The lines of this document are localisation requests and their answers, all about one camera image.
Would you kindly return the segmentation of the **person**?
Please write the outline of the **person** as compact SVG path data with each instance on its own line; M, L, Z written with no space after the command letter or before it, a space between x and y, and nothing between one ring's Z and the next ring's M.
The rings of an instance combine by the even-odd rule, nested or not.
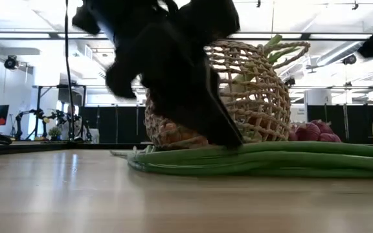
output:
M61 117L58 127L61 130L62 140L73 139L76 142L84 141L82 137L83 129L81 117L75 114L74 105L68 105L67 112Z

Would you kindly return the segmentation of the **white and green leek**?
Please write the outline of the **white and green leek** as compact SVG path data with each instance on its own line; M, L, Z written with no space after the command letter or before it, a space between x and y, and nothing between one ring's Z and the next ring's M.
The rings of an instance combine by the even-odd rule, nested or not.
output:
M217 62L225 67L221 72L236 74L223 81L227 84L220 91L224 102L251 95L261 98L272 93L277 96L286 90L275 69L299 59L310 45L305 42L281 43L281 40L282 36L277 34L267 44L256 47L232 40L219 40L213 44L225 53L223 62Z

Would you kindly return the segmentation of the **small purple grape bunch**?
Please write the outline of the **small purple grape bunch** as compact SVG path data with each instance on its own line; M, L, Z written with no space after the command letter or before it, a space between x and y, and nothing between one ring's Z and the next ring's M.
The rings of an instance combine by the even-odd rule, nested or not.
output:
M312 120L292 125L289 131L289 141L341 142L341 139L331 129L331 123L322 120Z

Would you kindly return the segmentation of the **orange fruit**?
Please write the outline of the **orange fruit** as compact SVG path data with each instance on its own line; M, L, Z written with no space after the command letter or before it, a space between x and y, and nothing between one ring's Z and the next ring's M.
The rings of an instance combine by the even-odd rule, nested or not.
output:
M164 145L168 144L181 148L194 148L207 146L209 144L205 137L171 122L161 125L158 132L160 140Z

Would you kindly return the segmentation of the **woven wicker basket with handles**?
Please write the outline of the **woven wicker basket with handles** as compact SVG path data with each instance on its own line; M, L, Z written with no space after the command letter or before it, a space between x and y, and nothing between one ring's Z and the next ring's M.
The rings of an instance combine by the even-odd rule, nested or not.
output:
M236 74L221 72L225 67L218 65L217 62L223 62L222 58L225 53L221 51L221 48L214 47L213 44L205 47L205 52L209 56L210 64L221 77L221 91L227 85L223 81L228 80L229 78L234 78ZM286 141L288 139L291 99L289 97L288 84L284 83L284 87L286 90L277 96L274 96L271 93L264 95L261 98L251 95L227 102L224 102L221 99L246 143Z

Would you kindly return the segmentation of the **black partition wall panels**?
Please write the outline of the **black partition wall panels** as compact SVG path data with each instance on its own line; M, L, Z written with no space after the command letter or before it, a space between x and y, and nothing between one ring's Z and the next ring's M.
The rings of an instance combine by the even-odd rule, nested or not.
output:
M343 142L373 144L373 104L308 105L307 121L323 120ZM144 125L144 106L80 107L78 114L97 129L100 143L131 144L149 140Z

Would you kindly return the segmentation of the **small potted plant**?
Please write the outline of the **small potted plant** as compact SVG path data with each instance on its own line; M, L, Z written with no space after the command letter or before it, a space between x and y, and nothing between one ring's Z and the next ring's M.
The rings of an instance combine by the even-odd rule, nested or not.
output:
M54 126L50 128L48 135L50 136L51 141L59 141L61 140L62 131L59 127Z

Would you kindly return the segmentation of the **white wall sign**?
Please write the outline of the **white wall sign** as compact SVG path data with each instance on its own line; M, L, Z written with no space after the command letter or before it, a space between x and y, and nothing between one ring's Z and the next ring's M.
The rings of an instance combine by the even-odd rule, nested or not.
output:
M290 107L290 112L290 121L292 123L301 123L307 121L306 108L304 105L292 105Z

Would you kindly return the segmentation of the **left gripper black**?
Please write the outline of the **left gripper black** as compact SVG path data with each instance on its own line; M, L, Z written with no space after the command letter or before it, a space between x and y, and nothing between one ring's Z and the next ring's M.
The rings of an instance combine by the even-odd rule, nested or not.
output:
M92 35L105 32L115 46L106 71L111 92L135 98L141 77L153 112L220 146L238 146L239 132L220 100L219 75L204 48L240 30L232 0L82 0L73 26Z

